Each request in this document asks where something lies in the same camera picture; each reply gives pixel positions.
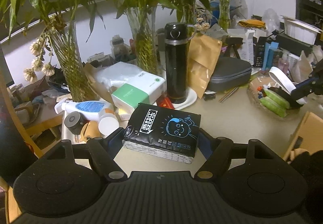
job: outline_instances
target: white desk surface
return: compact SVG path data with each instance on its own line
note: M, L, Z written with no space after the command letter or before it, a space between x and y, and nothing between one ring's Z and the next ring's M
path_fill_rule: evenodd
M323 111L313 100L309 100L309 103L301 108L294 120L278 121L251 104L245 88L240 88L224 103L219 103L222 96L223 94L219 93L213 100L198 99L183 111L201 114L200 127L214 138L223 136L232 139L234 143L247 143L249 139L256 138L279 156L287 150L291 141L290 135L306 111L323 118ZM128 176L131 171L190 171L193 176L205 162L199 150L192 164L185 164L126 148L122 148L114 160ZM88 165L87 161L78 160L77 163ZM234 160L231 166L241 163L243 160Z

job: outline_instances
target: black tissue package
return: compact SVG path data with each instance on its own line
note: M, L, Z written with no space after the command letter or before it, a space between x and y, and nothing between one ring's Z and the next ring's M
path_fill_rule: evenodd
M140 103L124 133L126 148L192 163L201 115Z

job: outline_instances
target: water bottle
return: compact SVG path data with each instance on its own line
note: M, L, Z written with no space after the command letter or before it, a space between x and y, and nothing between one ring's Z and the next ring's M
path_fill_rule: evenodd
M187 35L188 27L194 28L190 37ZM196 28L192 24L172 22L165 26L167 96L174 104L181 104L187 98L187 43L195 33Z

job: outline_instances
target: white strap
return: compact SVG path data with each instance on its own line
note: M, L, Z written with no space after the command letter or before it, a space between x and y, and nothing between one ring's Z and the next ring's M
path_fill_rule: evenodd
M289 95L291 94L292 90L296 89L295 85L291 82L291 80L284 74L280 69L277 67L271 67L269 71L269 76L272 78L276 83L280 85L280 87ZM307 103L307 97L298 99L300 105L304 105Z

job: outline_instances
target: brown paper bag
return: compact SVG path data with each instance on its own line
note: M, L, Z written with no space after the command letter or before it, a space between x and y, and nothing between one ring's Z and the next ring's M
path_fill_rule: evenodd
M222 42L207 35L196 34L188 50L188 85L202 98L214 72Z
M105 88L104 85L100 84L94 79L94 74L97 72L97 69L90 65L88 62L84 66L85 74L90 82L92 90L102 99L114 105L111 94Z

